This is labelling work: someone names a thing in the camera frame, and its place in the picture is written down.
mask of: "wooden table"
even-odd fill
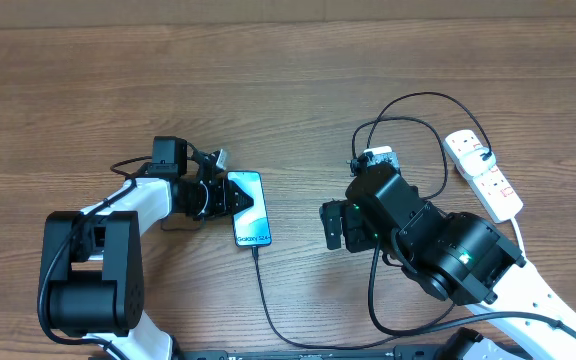
[[[318,208],[351,180],[353,130],[422,90],[446,92],[479,117],[525,202],[529,258],[576,310],[574,18],[0,31],[0,358],[96,352],[52,344],[39,329],[44,219],[114,192],[121,179],[108,166],[149,155],[155,135],[227,148],[232,169],[261,172],[274,241],[260,264],[280,331],[310,343],[383,338],[367,315],[372,254],[326,250]],[[443,99],[406,100],[392,113],[430,121],[442,136],[474,129]],[[440,185],[439,149],[424,127],[385,124],[374,144],[398,152],[421,193]],[[454,171],[435,204],[487,216]],[[500,229],[514,238],[508,224]],[[184,349],[292,349],[266,323],[250,251],[235,246],[229,219],[195,234],[153,227],[142,249],[146,310]],[[384,266],[376,296],[396,328],[447,307]]]

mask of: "white power strip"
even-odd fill
[[[488,148],[481,145],[474,132],[460,130],[448,135],[444,148],[494,222],[511,220],[517,215],[524,203],[497,167],[494,154],[483,160],[481,155]]]

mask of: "power outlet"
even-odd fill
[[[524,203],[501,173],[494,154],[486,160],[481,157],[488,148],[474,132],[460,130],[448,135],[444,148],[494,222],[501,223],[517,215]]]

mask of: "robotic arm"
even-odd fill
[[[183,139],[156,137],[152,162],[119,191],[81,211],[48,216],[39,281],[40,323],[104,347],[112,344],[109,353],[118,359],[181,358],[175,339],[143,311],[140,237],[171,213],[204,221],[230,212],[225,181],[216,176],[225,170],[226,153],[205,154],[193,147],[189,158],[188,145],[193,147]],[[182,178],[188,159],[199,164],[192,180]],[[60,253],[75,227],[69,246]],[[74,271],[71,266],[102,260],[101,271]]]
[[[353,253],[380,242],[409,279],[439,300],[450,299],[474,314],[544,315],[576,331],[576,313],[517,246],[477,215],[443,216],[422,200],[403,179],[389,147],[366,150],[351,170],[356,178],[347,200],[325,203],[320,210],[329,249],[341,247],[342,234]],[[576,339],[552,324],[518,317],[490,322],[537,359],[576,358]]]

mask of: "smartphone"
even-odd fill
[[[228,173],[235,243],[241,247],[268,246],[272,242],[261,175],[255,171]]]

